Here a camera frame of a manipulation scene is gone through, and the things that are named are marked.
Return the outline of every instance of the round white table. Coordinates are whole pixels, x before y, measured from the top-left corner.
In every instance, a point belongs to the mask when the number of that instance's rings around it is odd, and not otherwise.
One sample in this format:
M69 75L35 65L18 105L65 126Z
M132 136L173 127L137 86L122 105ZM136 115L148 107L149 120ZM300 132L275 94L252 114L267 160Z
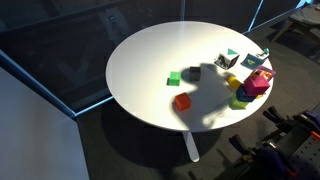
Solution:
M214 64L228 49L240 54L235 66L224 70ZM232 91L226 76L245 80L252 70L243 67L248 53L261 52L254 42L231 29L203 22L179 21L143 29L124 40L112 53L106 80L115 100L127 112L153 126L184 135L190 158L199 160L191 132L203 132L237 123L258 110L266 94L246 109L229 107ZM188 80L190 66L201 68L200 81ZM263 66L272 69L267 59ZM168 86L170 72L181 72L179 86ZM179 111L173 101L186 92L191 107Z

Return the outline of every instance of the glass wall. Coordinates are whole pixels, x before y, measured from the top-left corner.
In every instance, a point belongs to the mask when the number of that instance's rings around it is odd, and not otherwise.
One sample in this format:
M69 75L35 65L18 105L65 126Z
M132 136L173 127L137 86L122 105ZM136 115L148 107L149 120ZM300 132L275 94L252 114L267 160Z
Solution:
M269 0L256 24L298 2L274 3L284 8L274 10ZM180 20L215 23L242 33L260 4L261 0L4 0L0 49L77 113L111 96L106 64L131 34Z

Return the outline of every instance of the floor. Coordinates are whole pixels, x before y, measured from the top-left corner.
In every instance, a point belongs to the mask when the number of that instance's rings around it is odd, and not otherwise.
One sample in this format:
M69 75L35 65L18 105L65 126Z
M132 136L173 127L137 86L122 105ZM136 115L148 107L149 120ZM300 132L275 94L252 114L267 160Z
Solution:
M181 133L147 125L109 101L77 120L90 179L236 179L246 166L233 168L240 154L229 144L229 137L239 134L247 146L257 146L276 129L262 116L263 110L274 105L283 115L294 115L320 102L319 45L295 31L270 43L277 26L261 27L247 35L262 49L269 48L269 59L277 71L268 100L237 124L194 133L199 162L190 161Z

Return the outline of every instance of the red block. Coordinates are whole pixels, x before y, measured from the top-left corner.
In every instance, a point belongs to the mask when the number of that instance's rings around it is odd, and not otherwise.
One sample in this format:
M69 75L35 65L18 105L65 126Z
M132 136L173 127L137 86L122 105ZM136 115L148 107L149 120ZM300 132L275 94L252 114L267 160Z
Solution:
M188 109L191 106L191 99L187 93L182 93L174 98L174 103L176 104L179 111Z
M264 94L270 84L263 76L249 76L243 83L247 96L258 96Z

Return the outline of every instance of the dark floor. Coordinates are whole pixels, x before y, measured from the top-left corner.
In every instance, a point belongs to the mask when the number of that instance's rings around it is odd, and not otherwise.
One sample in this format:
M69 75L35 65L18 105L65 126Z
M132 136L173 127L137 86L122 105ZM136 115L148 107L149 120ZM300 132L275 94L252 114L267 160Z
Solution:
M149 126L121 109L115 101L82 115L78 125L91 180L207 180L235 179L244 169L233 168L240 154L228 138L239 134L248 146L261 143L275 130L262 111L274 105L283 115L313 109L320 102L320 65L308 53L319 45L296 32L270 43L274 29L263 27L248 35L270 50L277 71L266 103L252 116L232 126L194 133L199 162L191 162L180 133Z

